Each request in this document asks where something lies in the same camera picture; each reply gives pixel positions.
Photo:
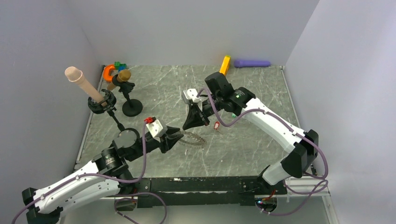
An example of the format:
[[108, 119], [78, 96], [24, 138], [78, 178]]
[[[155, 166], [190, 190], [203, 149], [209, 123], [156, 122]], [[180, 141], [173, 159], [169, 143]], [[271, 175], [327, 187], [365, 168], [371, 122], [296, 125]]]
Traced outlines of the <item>black short microphone stand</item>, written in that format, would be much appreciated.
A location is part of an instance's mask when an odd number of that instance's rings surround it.
[[117, 75], [115, 75], [112, 80], [115, 82], [115, 85], [118, 86], [119, 92], [121, 92], [126, 99], [126, 102], [122, 106], [122, 112], [124, 115], [127, 117], [135, 117], [139, 115], [142, 112], [143, 105], [141, 101], [137, 99], [131, 99], [129, 94], [130, 92], [134, 89], [135, 84], [131, 82], [123, 82], [123, 83], [118, 83], [115, 78]]

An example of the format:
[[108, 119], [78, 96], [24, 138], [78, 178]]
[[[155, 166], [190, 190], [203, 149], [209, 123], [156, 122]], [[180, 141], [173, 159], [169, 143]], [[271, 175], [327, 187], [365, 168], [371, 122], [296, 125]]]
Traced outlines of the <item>orange horseshoe toy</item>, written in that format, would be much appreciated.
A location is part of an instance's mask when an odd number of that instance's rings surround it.
[[112, 81], [112, 72], [115, 70], [114, 64], [110, 64], [104, 67], [102, 77], [105, 81], [111, 82]]

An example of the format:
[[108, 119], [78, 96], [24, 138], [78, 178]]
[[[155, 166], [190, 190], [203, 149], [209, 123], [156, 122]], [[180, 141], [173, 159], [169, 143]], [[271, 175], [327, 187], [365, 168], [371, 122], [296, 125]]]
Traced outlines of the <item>black round stand base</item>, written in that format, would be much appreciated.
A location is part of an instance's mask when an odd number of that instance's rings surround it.
[[134, 145], [139, 137], [140, 134], [136, 129], [127, 128], [118, 134], [113, 143], [117, 148], [128, 148]]

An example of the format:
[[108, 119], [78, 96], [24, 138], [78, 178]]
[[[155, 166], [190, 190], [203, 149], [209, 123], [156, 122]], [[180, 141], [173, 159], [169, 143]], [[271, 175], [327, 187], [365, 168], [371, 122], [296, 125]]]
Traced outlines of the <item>metal disc with keyrings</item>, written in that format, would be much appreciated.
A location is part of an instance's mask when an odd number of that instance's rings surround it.
[[206, 140], [195, 133], [180, 130], [180, 134], [184, 136], [182, 139], [178, 141], [182, 145], [192, 146], [192, 147], [203, 147], [206, 144]]

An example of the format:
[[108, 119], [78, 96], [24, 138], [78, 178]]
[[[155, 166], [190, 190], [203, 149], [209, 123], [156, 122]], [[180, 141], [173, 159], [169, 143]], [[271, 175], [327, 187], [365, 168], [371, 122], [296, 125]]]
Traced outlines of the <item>red tag key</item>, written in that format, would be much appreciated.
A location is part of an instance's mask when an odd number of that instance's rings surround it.
[[214, 130], [217, 132], [217, 133], [219, 133], [219, 134], [221, 134], [222, 135], [222, 132], [220, 131], [220, 122], [219, 121], [216, 121], [215, 122], [215, 124], [214, 124]]

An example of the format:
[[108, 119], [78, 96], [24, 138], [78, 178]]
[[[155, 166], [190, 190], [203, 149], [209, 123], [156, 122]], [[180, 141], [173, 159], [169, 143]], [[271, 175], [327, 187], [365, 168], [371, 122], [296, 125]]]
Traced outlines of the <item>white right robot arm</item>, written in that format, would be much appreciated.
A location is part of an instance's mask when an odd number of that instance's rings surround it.
[[215, 72], [205, 78], [206, 88], [184, 90], [181, 94], [189, 106], [183, 125], [187, 130], [193, 127], [208, 126], [209, 117], [224, 110], [246, 119], [272, 137], [286, 155], [273, 165], [267, 166], [258, 177], [258, 189], [269, 194], [276, 184], [289, 178], [301, 178], [318, 155], [318, 134], [308, 132], [279, 117], [264, 105], [259, 98], [245, 87], [234, 89], [226, 77]]

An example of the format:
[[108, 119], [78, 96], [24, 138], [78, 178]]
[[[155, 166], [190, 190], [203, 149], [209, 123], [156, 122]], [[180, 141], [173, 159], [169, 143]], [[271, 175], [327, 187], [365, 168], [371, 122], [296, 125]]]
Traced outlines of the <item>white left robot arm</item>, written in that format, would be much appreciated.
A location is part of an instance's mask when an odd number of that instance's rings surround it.
[[127, 162], [134, 161], [155, 149], [166, 153], [183, 138], [180, 128], [144, 125], [149, 132], [142, 136], [133, 128], [117, 135], [108, 148], [64, 179], [41, 189], [27, 188], [22, 192], [29, 224], [55, 224], [68, 211], [107, 196], [128, 196], [137, 192], [136, 183]]

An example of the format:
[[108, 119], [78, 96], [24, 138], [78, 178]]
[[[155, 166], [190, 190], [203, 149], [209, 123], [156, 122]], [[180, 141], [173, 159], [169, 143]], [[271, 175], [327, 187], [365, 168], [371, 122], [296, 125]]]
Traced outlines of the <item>purple cylinder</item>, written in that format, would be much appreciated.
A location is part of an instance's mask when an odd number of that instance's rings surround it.
[[236, 68], [244, 68], [244, 67], [269, 67], [271, 62], [269, 61], [260, 61], [260, 60], [235, 60], [233, 66]]

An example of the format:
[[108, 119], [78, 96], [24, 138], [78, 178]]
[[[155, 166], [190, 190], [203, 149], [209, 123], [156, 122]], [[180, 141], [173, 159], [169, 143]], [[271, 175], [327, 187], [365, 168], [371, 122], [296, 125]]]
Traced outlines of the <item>yellow block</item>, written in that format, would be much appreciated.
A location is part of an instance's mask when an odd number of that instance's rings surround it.
[[225, 55], [225, 57], [223, 59], [223, 62], [222, 62], [222, 65], [221, 65], [220, 70], [219, 70], [219, 72], [221, 74], [223, 74], [224, 76], [227, 75], [227, 72], [228, 72], [229, 67], [230, 67], [230, 62], [231, 62], [231, 57], [229, 55]]

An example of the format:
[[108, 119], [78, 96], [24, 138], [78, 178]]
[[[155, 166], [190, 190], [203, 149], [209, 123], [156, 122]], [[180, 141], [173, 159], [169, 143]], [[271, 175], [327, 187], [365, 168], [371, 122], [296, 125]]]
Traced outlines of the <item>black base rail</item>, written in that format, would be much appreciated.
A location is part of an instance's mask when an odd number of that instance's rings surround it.
[[282, 182], [266, 187], [256, 176], [221, 177], [149, 177], [137, 183], [119, 184], [119, 194], [143, 193], [137, 199], [138, 208], [151, 208], [162, 203], [147, 192], [160, 196], [166, 205], [239, 204], [254, 206], [262, 197], [287, 194]]

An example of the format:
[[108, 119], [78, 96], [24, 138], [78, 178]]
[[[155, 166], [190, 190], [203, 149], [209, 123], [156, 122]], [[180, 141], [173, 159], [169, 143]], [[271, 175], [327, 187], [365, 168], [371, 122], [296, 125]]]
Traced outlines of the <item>green blue toy bricks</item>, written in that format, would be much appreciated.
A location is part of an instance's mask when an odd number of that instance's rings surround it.
[[114, 68], [120, 72], [121, 70], [127, 69], [127, 64], [126, 63], [121, 63], [119, 61], [114, 62]]

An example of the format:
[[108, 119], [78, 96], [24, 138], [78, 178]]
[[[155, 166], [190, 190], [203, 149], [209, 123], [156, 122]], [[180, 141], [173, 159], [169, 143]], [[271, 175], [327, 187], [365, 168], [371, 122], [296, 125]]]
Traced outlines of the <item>gold microphone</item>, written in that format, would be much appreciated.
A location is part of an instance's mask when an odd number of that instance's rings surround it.
[[[132, 73], [130, 72], [130, 70], [123, 69], [123, 70], [119, 71], [115, 80], [118, 83], [123, 83], [123, 82], [127, 82], [131, 78], [131, 76], [132, 76]], [[112, 91], [115, 88], [116, 88], [115, 82], [112, 80], [111, 83], [107, 86], [107, 90]]]

